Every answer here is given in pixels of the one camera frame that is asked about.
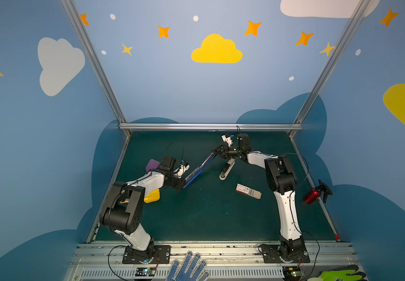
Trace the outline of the beige black stapler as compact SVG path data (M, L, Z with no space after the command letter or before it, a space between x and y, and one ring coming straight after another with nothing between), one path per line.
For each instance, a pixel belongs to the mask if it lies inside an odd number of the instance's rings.
M235 159L234 158L229 159L226 162L226 164L224 165L224 167L222 168L222 172L221 172L221 174L219 176L219 179L220 180L225 180L228 177L228 175L229 175L229 173L232 170L234 165L235 165Z

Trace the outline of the blue black stapler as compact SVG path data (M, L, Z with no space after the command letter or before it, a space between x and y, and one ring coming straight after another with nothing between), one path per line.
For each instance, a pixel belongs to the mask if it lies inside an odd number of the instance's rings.
M203 171L204 167L206 167L214 158L216 157L216 153L212 152L202 163L200 163L186 178L185 178L185 185L183 188L185 189L193 180L195 180Z

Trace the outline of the red white staple box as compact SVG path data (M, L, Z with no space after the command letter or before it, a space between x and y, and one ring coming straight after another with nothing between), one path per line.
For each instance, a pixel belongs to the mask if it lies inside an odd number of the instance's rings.
M253 198L255 198L255 199L258 199L258 200L260 200L261 197L262 197L262 193L261 193L261 192L255 190L255 189L252 189L252 188L250 188L250 187L241 185L241 184L237 184L237 186L236 186L236 191L239 192L239 193L248 195L248 196L250 196L250 197L253 197Z

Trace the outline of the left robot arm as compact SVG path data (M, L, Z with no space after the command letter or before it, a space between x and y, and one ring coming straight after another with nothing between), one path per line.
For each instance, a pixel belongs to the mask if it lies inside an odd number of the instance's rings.
M100 224L129 242L132 249L148 251L153 238L141 225L143 205L158 201L163 187L180 190L185 186L184 173L190 164L182 160L175 166L176 161L175 158L164 156L144 176L128 182L115 182L106 197L99 217Z

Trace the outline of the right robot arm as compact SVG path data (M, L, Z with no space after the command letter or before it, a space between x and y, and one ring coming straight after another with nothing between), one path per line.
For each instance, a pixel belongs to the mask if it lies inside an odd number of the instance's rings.
M298 183L293 165L287 155L272 155L251 148L246 133L237 134L237 146L232 136L222 135L224 144L214 152L224 159L239 158L244 162L261 167L266 172L269 189L273 192L280 218L280 252L283 259L306 251L303 232L299 227L296 212L296 185Z

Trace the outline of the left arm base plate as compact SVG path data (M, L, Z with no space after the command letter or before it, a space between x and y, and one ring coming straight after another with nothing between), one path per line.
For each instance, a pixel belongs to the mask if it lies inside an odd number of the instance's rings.
M170 262L171 246L154 245L145 251L126 247L122 259L123 264L168 264Z

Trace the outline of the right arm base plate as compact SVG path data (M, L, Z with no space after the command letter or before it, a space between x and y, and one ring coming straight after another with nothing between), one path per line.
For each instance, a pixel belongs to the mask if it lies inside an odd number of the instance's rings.
M262 254L264 263L310 263L310 257L305 247L291 249L278 244L260 244L259 252Z

